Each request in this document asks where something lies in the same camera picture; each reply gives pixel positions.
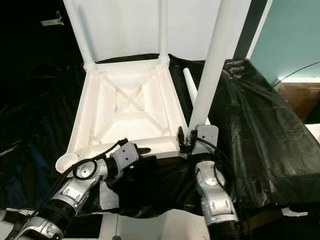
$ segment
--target white cylinder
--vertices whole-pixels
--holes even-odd
[[[63,0],[66,12],[70,18],[72,29],[78,43],[82,58],[83,58],[83,68],[89,69],[95,66],[95,61],[91,56],[91,52],[86,41],[86,35],[84,34],[83,28],[80,25],[79,14],[76,11],[76,7],[73,0]]]
[[[186,67],[183,69],[183,75],[185,78],[186,86],[188,88],[188,92],[190,95],[192,106],[195,106],[195,101],[196,101],[198,90],[196,88],[194,79],[192,78],[192,75],[190,73],[189,68]],[[205,120],[205,125],[210,125],[210,121],[208,118]]]
[[[227,51],[237,26],[237,10],[242,0],[221,0],[209,50],[206,56],[198,94],[193,107],[189,132],[206,122],[217,89]]]
[[[159,59],[168,60],[168,2],[159,0]]]

